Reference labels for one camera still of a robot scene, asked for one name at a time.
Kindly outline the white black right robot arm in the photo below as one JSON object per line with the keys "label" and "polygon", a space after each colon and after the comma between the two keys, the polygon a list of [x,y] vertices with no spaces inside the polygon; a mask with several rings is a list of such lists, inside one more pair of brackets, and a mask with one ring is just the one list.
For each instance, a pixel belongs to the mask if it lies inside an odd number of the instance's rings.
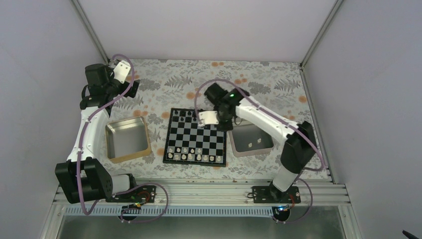
{"label": "white black right robot arm", "polygon": [[313,126],[304,121],[287,120],[255,100],[246,90],[235,86],[227,91],[219,79],[203,83],[207,87],[205,97],[213,104],[212,111],[200,112],[200,126],[213,124],[220,131],[233,130],[233,120],[240,118],[257,126],[283,144],[281,167],[270,183],[270,198],[283,202],[289,188],[298,180],[306,165],[318,154]]}

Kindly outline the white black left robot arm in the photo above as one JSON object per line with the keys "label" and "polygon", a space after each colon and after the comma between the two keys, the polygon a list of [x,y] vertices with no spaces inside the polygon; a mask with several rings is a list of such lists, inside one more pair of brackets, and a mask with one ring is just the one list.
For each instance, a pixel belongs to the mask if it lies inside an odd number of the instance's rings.
{"label": "white black left robot arm", "polygon": [[114,67],[93,64],[85,68],[87,85],[82,90],[80,102],[81,124],[75,144],[67,160],[58,163],[55,175],[69,203],[107,199],[119,188],[118,194],[127,202],[138,196],[138,187],[130,183],[131,176],[111,176],[97,157],[110,118],[115,99],[134,98],[139,82],[126,81],[133,76],[127,61],[120,61]]}

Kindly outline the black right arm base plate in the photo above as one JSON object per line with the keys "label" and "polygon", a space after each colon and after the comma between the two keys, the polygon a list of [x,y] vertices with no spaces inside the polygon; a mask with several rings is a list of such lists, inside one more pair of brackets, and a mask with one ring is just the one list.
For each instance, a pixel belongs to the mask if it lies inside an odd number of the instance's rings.
{"label": "black right arm base plate", "polygon": [[281,192],[272,186],[253,186],[247,197],[251,198],[255,204],[296,204],[301,202],[297,186],[289,187],[286,192]]}

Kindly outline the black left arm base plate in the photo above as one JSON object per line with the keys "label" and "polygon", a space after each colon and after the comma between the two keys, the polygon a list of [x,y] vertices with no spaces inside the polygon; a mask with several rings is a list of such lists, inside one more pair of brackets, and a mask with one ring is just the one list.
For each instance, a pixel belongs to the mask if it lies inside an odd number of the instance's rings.
{"label": "black left arm base plate", "polygon": [[154,185],[146,185],[137,188],[136,190],[116,195],[115,197],[111,197],[106,199],[105,201],[108,203],[130,203],[130,204],[144,204],[144,203],[154,203],[156,194],[156,186]]}

